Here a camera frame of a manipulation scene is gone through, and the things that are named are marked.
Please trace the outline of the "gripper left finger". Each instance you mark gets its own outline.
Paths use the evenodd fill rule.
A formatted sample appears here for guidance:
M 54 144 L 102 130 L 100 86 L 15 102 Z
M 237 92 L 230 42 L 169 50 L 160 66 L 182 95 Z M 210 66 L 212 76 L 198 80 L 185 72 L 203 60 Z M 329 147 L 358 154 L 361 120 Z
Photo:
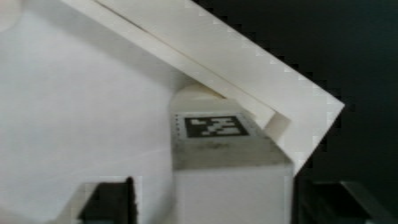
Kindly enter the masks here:
M 95 188 L 79 214 L 82 224 L 139 224 L 136 181 L 104 182 Z

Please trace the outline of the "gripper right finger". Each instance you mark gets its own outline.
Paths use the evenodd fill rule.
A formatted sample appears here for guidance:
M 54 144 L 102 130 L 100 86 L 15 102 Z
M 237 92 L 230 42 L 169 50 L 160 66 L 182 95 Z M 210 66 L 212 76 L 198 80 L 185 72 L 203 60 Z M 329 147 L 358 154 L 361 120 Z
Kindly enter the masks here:
M 306 181 L 297 202 L 297 224 L 398 224 L 359 182 Z

